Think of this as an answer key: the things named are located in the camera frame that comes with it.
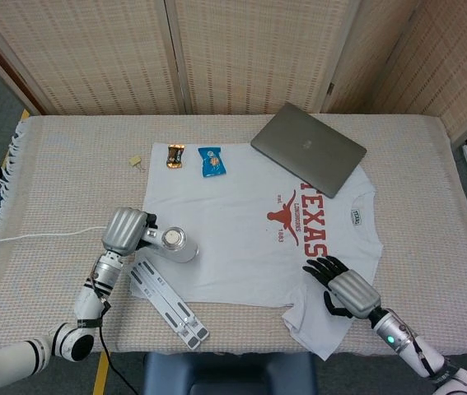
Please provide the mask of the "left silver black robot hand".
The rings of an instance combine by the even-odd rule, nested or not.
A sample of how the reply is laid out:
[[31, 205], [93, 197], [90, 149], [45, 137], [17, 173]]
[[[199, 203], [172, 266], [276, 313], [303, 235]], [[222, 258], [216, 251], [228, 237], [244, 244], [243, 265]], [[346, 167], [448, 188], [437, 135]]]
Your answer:
[[126, 257], [137, 249], [149, 247], [145, 239], [149, 230], [157, 230], [157, 215], [131, 207], [119, 207], [105, 228], [102, 244], [105, 250]]

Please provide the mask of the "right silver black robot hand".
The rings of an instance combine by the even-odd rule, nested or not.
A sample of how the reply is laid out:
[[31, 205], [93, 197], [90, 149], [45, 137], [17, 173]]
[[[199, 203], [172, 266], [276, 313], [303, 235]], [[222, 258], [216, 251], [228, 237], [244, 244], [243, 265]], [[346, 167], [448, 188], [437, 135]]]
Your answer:
[[325, 288], [323, 298], [331, 315], [371, 319], [381, 311], [381, 296], [376, 289], [336, 257], [307, 259], [302, 270]]

